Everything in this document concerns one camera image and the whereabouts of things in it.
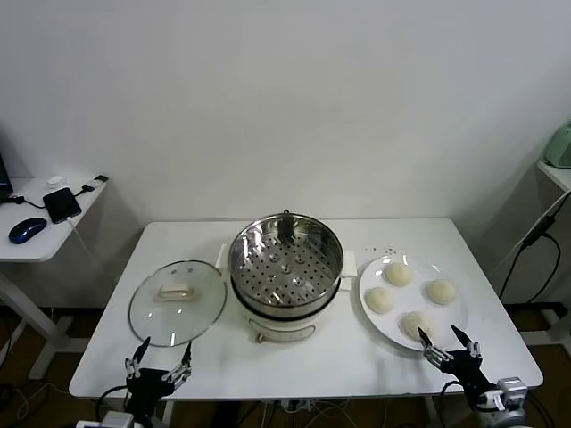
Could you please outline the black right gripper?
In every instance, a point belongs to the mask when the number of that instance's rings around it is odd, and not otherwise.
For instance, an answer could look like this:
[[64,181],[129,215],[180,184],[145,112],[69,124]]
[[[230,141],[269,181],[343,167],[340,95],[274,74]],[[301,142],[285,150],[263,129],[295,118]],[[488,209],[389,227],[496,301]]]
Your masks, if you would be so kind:
[[433,365],[439,366],[443,373],[453,375],[463,388],[468,402],[482,402],[479,399],[486,392],[496,389],[481,371],[482,357],[478,342],[473,342],[468,335],[457,326],[451,330],[466,350],[453,350],[449,354],[435,347],[422,328],[418,328],[418,336],[423,347],[423,355]]

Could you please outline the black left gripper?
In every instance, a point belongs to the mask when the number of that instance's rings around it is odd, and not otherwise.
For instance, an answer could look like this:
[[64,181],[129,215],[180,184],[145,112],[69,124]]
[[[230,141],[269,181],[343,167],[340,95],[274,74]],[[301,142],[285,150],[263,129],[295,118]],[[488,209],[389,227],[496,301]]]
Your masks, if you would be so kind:
[[135,418],[150,418],[158,401],[173,393],[173,385],[182,385],[192,374],[192,341],[188,342],[180,363],[172,370],[140,369],[150,340],[148,336],[133,356],[125,359],[126,386],[131,394],[126,410]]

